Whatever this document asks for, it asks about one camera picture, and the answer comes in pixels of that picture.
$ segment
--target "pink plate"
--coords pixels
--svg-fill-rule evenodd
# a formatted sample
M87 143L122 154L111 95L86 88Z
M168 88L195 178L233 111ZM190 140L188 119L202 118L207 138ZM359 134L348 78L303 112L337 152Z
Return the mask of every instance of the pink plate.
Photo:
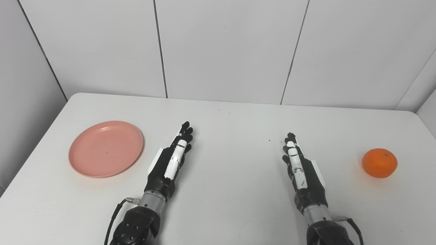
M107 121L88 128L74 140L68 159L77 172L94 178L113 176L138 159L142 134L128 122Z

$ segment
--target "orange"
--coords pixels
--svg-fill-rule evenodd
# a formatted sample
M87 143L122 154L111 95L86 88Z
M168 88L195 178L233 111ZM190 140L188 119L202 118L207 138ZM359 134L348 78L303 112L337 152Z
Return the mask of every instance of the orange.
M369 150L362 159L363 169L376 178L386 178L397 168L398 162L392 152L386 149Z

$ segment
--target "robotic arm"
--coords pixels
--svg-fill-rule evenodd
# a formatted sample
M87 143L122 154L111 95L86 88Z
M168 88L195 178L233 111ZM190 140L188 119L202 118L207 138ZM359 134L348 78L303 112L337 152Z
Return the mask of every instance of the robotic arm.
M148 175L141 200L126 198L118 204L106 235L107 244L113 220L125 201L137 204L126 212L114 231L110 245L150 245L160 229L160 213L176 190L175 179L183 166L185 154L191 149L193 129L185 122L171 145L162 149Z
M309 226L307 229L308 245L353 245L347 230L335 221L348 221L363 239L359 228L352 219L332 216L328 210L325 196L324 180L318 166L306 159L301 152L293 133L288 133L283 147L286 155L283 160L288 166L288 175L295 190L295 205L304 215Z

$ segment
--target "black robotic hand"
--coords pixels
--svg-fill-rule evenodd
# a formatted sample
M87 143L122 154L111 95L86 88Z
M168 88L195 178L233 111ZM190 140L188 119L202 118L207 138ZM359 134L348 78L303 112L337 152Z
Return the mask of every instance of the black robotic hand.
M186 153L191 149L193 129L185 122L171 145L163 149L148 175L147 185L138 206L126 212L114 231L111 245L151 245L160 229L160 213L176 190L175 179Z
M295 205L304 215L309 226L306 234L308 245L353 245L347 230L335 221L348 221L363 238L354 221L344 216L332 216L328 210L321 173L315 162L306 159L297 144L295 135L288 133L283 147L283 161L295 190Z
M179 173L180 168L183 166L186 153L189 152L189 150L191 150L192 148L191 144L189 144L192 141L192 132L193 129L189 126L189 122L185 122L182 125L179 134L173 140L171 145L162 150L162 153L160 154L156 165L148 175L148 181L144 191L159 191L166 198L165 202L167 202L173 196L174 191L176 190L174 181ZM165 178L164 175L167 170L168 164L180 140L184 140L187 145L180 159L176 174L173 179Z

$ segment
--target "white table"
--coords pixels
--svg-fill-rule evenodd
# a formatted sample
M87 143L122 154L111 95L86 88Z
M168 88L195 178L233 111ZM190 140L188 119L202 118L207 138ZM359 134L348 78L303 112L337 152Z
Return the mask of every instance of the white table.
M141 157L114 177L76 173L67 159L72 141L108 120L142 131ZM317 160L331 213L352 217L366 245L434 238L436 140L411 112L77 94L0 198L0 244L102 244L116 204L142 196L154 154L186 120L193 149L163 213L162 245L305 245L307 225L281 160L288 132ZM386 179L360 165L378 147L399 161Z

